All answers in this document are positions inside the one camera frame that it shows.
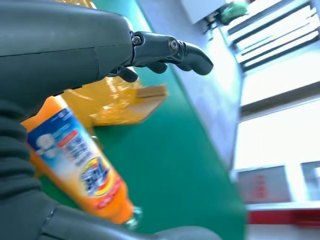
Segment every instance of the green object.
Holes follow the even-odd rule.
[[[232,21],[245,16],[249,4],[245,1],[235,1],[229,3],[227,7],[224,8],[220,16],[217,16],[220,21],[224,25],[229,25]]]
[[[94,0],[98,9],[128,17],[136,31],[150,31],[135,0]],[[96,127],[103,152],[127,182],[143,216],[137,232],[202,226],[223,240],[243,240],[246,211],[177,76],[136,68],[145,86],[166,84],[169,96],[144,123]],[[43,190],[62,204],[76,204],[42,177]]]

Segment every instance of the orange bottle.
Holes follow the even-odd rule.
[[[31,161],[85,212],[115,224],[132,221],[127,185],[62,98],[48,98],[22,125]]]

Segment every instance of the robotic hand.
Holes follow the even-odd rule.
[[[57,204],[40,191],[20,122],[66,89],[121,76],[163,73],[166,63],[208,74],[198,47],[134,32],[122,15],[51,0],[0,0],[0,234],[4,240],[217,240],[201,227],[141,235]]]

